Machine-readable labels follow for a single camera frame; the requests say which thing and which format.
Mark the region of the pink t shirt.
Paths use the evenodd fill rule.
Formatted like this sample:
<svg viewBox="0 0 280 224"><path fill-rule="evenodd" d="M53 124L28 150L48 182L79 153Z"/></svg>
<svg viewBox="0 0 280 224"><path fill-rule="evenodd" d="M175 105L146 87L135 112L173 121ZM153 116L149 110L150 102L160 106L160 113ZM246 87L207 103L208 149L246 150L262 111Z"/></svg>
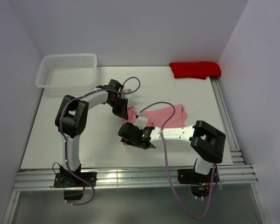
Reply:
<svg viewBox="0 0 280 224"><path fill-rule="evenodd" d="M187 118L187 113L183 108L182 104L168 106L166 108L161 108L157 110L147 111L146 109L141 111L136 111L134 107L130 107L127 110L128 120L124 120L122 125L125 123L134 123L136 120L136 114L138 112L147 116L146 127L155 127L152 131L150 137L150 142L158 147L161 141L160 130L161 128L183 128L185 127L185 119Z"/></svg>

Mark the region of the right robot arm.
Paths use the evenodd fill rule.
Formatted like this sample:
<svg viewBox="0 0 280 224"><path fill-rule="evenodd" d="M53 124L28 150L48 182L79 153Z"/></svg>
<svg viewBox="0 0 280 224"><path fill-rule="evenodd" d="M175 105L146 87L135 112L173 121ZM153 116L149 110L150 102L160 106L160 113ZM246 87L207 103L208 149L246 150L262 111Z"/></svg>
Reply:
<svg viewBox="0 0 280 224"><path fill-rule="evenodd" d="M198 120L192 126L180 128L145 127L140 129L125 123L118 131L121 142L141 148L174 146L192 148L198 157L195 160L193 178L203 182L214 164L222 163L226 135L205 121Z"/></svg>

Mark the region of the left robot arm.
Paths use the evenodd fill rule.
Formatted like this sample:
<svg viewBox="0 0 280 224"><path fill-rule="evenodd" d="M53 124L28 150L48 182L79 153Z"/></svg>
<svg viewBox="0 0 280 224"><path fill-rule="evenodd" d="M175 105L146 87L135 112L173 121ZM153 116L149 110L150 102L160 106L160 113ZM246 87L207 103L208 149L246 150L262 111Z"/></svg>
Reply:
<svg viewBox="0 0 280 224"><path fill-rule="evenodd" d="M88 111L99 104L108 104L112 107L112 113L115 116L127 120L128 99L122 96L127 92L130 90L125 91L123 84L112 79L109 84L99 85L84 96L66 95L63 98L55 125L64 142L61 172L67 172L65 181L70 186L77 186L82 180L79 142L80 135L86 127Z"/></svg>

